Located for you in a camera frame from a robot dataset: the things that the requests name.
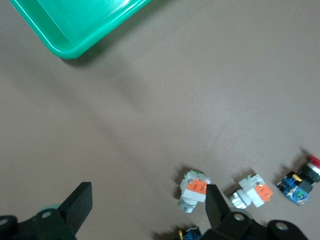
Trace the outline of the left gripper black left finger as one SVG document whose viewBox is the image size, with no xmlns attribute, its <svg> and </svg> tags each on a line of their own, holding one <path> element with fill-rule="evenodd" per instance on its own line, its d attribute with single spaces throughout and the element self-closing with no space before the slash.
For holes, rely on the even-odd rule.
<svg viewBox="0 0 320 240">
<path fill-rule="evenodd" d="M 14 215 L 0 217 L 2 240 L 75 240 L 76 234 L 93 207 L 91 182 L 82 182 L 59 205 L 18 222 Z"/>
</svg>

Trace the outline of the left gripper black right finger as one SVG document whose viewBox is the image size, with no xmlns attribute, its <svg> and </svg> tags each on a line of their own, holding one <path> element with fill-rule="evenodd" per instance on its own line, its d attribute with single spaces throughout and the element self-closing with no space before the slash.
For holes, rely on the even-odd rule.
<svg viewBox="0 0 320 240">
<path fill-rule="evenodd" d="M 203 240 L 306 240 L 306 235 L 293 223 L 271 220 L 264 226 L 245 213 L 232 211 L 217 185 L 206 190 L 205 211 L 211 225 Z"/>
</svg>

